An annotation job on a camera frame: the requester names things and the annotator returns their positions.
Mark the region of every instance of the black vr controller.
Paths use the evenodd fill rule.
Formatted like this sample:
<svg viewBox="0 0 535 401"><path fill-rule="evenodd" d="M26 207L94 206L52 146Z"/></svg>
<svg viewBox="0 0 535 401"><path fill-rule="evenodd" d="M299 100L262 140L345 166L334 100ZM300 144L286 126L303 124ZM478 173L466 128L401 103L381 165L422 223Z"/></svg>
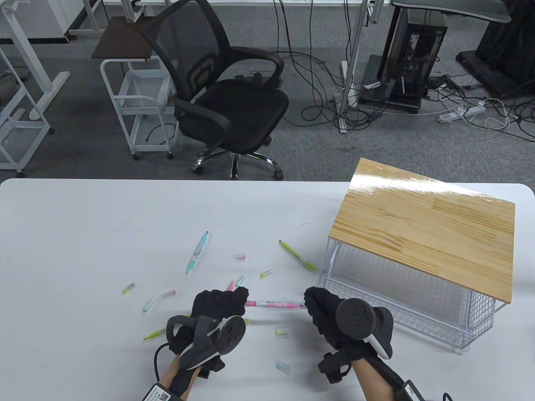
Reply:
<svg viewBox="0 0 535 401"><path fill-rule="evenodd" d="M190 327L194 332L193 342L182 351L179 357L180 368L186 371L196 369L216 356L231 352L240 343L246 328L241 316L231 316L228 319L173 316L167 321L167 342L173 341L174 329L177 325ZM217 372L223 367L225 364L219 361L213 370ZM208 373L202 372L199 376L208 376Z"/></svg>
<svg viewBox="0 0 535 401"><path fill-rule="evenodd" d="M383 359L390 359L393 351L390 341L394 328L392 313L385 307L371 307L363 299L344 300L336 310L336 323L342 333L354 340L369 343ZM340 368L348 366L345 372ZM351 360L344 349L334 355L327 353L318 365L329 383L339 383L351 369Z"/></svg>

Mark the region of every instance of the computer tower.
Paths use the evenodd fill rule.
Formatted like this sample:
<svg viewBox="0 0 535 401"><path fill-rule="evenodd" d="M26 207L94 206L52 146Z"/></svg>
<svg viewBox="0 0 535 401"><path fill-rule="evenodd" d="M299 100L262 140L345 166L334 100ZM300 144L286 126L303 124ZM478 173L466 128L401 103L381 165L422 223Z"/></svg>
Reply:
<svg viewBox="0 0 535 401"><path fill-rule="evenodd" d="M416 113L446 30L446 16L438 11L401 8L389 48L383 56L370 56L366 69L363 82L375 79L381 85L364 88L359 101ZM386 54L381 74L381 59Z"/></svg>

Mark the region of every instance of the chair seat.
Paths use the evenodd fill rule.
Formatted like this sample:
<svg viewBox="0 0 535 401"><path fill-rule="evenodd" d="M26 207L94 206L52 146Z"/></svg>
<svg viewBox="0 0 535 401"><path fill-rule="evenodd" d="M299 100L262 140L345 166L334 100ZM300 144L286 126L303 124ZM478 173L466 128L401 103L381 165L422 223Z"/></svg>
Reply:
<svg viewBox="0 0 535 401"><path fill-rule="evenodd" d="M262 146L288 108L288 96L281 90L237 80L218 81L195 101L218 112L232 124L220 146L233 153L251 153ZM185 114L180 130L192 139L213 141L221 128L206 118Z"/></svg>

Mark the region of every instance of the green pen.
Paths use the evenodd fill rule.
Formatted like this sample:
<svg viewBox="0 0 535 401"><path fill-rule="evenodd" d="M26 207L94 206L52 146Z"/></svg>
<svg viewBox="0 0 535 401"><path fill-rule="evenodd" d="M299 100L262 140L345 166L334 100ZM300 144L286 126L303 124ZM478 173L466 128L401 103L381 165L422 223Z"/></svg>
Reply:
<svg viewBox="0 0 535 401"><path fill-rule="evenodd" d="M150 333L143 341L152 340L153 338L160 337L162 334L165 334L165 329L156 330L153 333Z"/></svg>
<svg viewBox="0 0 535 401"><path fill-rule="evenodd" d="M287 243L285 242L282 242L281 240L279 240L279 244L284 248L286 249L290 255L296 257L302 264L303 266L305 267L305 269L307 270L310 270L311 272L313 272L314 274L316 274L318 272L318 269L316 269L316 267L310 263L308 260L306 260L305 258L303 258L300 254L298 254L297 252L295 252L292 248L290 248L290 245L288 245Z"/></svg>

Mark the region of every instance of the floor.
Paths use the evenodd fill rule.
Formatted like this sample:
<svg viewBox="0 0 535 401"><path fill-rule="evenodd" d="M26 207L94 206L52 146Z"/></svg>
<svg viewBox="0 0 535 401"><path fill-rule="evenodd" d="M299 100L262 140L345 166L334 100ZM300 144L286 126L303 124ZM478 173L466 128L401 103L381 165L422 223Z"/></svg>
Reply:
<svg viewBox="0 0 535 401"><path fill-rule="evenodd" d="M277 42L276 16L272 7L217 7L231 44L274 50ZM351 10L351 20L355 10ZM292 49L309 53L309 8L287 7ZM381 54L392 10L384 9L378 25L364 29L356 77L362 76L369 54ZM105 21L102 10L99 19ZM284 28L279 11L281 29ZM449 17L449 28L442 45L436 73L465 74L455 61L461 50L477 47L486 23L471 18ZM340 60L345 57L347 40L343 8L314 7L312 15L312 54L331 71L340 75ZM281 48L287 48L285 33L280 32ZM71 77L45 116L56 130L45 138L25 169L30 178L88 179L210 179L226 180L230 159L221 158L208 165L202 176L191 173L199 143L178 138L175 158L163 153L144 153L134 161L120 130L117 116L100 75L98 60L91 60L96 41L79 39L69 44L35 45L45 69L51 76L68 70ZM13 46L2 46L12 63L20 62ZM283 74L282 89L291 100L286 118L300 125L309 124L300 110L312 105L310 86L299 77L289 59ZM268 64L242 62L228 72L249 74L250 70L268 70ZM325 86L329 98L338 90L316 65L314 71ZM119 68L111 71L112 82L120 85ZM32 93L39 93L28 81ZM286 180L349 181L359 158L365 157L395 167L450 182L519 182L535 189L535 144L503 133L484 130L464 121L439 124L436 112L440 103L425 101L420 115L384 114L365 130L340 135L329 124L295 127L281 121L273 132L273 142L262 151L283 168ZM496 117L494 111L489 116ZM484 117L474 122L482 124ZM517 133L515 127L508 128ZM1 171L0 182L15 176ZM240 179L270 180L272 171L256 161L242 161Z"/></svg>

